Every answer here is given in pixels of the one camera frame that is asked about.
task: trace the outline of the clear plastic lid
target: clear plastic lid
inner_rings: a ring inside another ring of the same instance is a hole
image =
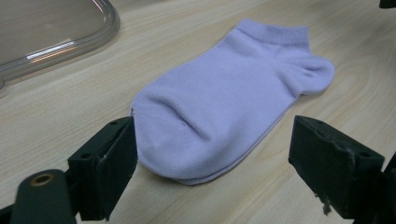
[[[107,0],[6,0],[0,15],[0,89],[100,48],[120,28]]]

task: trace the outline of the sock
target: sock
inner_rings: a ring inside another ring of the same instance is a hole
[[[139,162],[186,185],[212,180],[244,159],[299,95],[325,90],[333,73],[311,53],[306,27],[242,20],[136,95]]]

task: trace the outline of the wooden table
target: wooden table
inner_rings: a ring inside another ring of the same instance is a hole
[[[138,165],[109,223],[351,223],[335,212],[323,215],[288,164],[293,118],[321,119],[388,163],[396,149],[396,9],[379,9],[372,0],[111,2],[121,27],[106,48],[1,92],[1,207],[13,203],[28,175],[66,170],[83,143],[128,115],[146,84],[250,18],[307,25],[313,52],[336,67],[330,88],[301,97],[246,159],[215,181],[183,186]]]

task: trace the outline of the wood grain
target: wood grain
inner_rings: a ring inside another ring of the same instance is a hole
[[[195,187],[140,165],[109,223],[351,223],[288,164],[295,115],[321,119],[391,158],[396,148],[396,9],[324,0],[113,0],[120,32],[103,51],[0,92],[0,206],[28,175],[66,159],[165,71],[213,47],[243,18],[306,25],[312,51],[336,67],[237,167]]]

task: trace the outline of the lavender sock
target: lavender sock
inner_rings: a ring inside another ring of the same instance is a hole
[[[305,27],[242,20],[136,95],[139,161],[183,184],[212,180],[244,159],[299,95],[325,90],[333,73],[311,53]]]

